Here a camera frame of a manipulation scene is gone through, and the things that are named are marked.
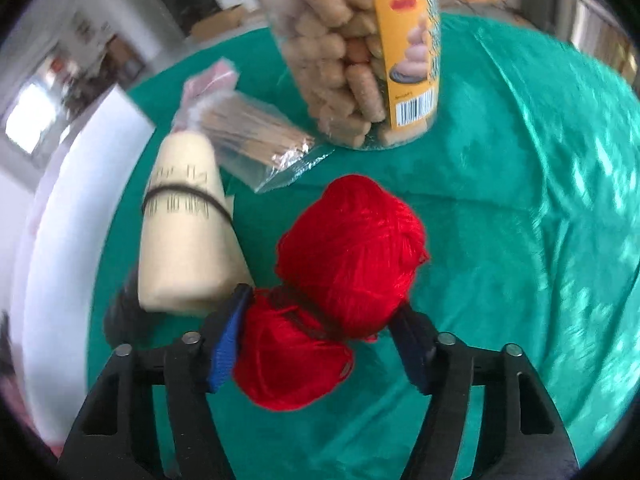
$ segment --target bright window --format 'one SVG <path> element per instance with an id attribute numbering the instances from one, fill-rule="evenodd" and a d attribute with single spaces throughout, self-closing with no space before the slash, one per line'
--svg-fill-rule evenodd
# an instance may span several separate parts
<path id="1" fill-rule="evenodd" d="M 31 154 L 38 145 L 40 136 L 56 120 L 56 107 L 46 91 L 30 84 L 20 92 L 18 103 L 6 120 L 7 136 Z"/>

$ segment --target yarn skein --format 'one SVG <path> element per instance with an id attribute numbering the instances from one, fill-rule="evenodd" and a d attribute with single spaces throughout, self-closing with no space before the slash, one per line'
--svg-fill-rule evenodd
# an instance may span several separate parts
<path id="1" fill-rule="evenodd" d="M 353 369 L 347 339 L 388 324 L 429 258 L 425 243 L 411 208 L 373 180 L 334 180 L 278 242 L 284 285 L 256 291 L 245 315 L 240 389 L 279 412 L 332 391 Z"/>

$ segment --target red logo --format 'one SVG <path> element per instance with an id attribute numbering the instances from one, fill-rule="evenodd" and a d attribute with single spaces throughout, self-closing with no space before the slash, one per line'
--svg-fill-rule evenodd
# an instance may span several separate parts
<path id="1" fill-rule="evenodd" d="M 402 12 L 403 10 L 415 9 L 417 3 L 417 0 L 391 0 L 391 3 L 389 3 L 389 7 L 391 7 L 396 12 Z"/>

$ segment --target green tablecloth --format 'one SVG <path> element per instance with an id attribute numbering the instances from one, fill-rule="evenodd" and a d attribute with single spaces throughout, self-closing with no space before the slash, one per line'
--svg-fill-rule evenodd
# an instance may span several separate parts
<path id="1" fill-rule="evenodd" d="M 373 177 L 406 200 L 428 229 L 433 260 L 417 277 L 414 307 L 469 345 L 521 344 L 583 462 L 640 376 L 640 106 L 612 71 L 543 34 L 461 16 L 443 16 L 442 32 L 433 130 L 390 151 L 337 150 L 292 186 L 264 195 L 231 179 L 238 239 L 257 285 L 274 285 L 276 241 L 299 213 L 338 176 Z M 90 384 L 110 355 L 102 316 L 136 261 L 140 199 L 182 83 L 220 56 L 236 63 L 241 91 L 310 126 L 267 30 L 195 54 L 130 93 L 158 129 L 102 255 Z M 198 324 L 171 318 L 155 343 Z M 399 478 L 428 400 L 406 380 L 388 333 L 354 347 L 353 375 L 304 410 L 267 412 L 232 382 L 212 396 L 239 480 Z M 157 393 L 162 451 L 169 456 L 172 440 Z M 459 478 L 470 472 L 481 403 L 482 388 L 475 387 Z"/>

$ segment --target barcode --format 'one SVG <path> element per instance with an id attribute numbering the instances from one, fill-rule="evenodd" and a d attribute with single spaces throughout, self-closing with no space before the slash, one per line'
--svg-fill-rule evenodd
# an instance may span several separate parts
<path id="1" fill-rule="evenodd" d="M 426 117 L 433 110 L 433 88 L 404 103 L 396 105 L 396 126 L 406 126 Z"/>

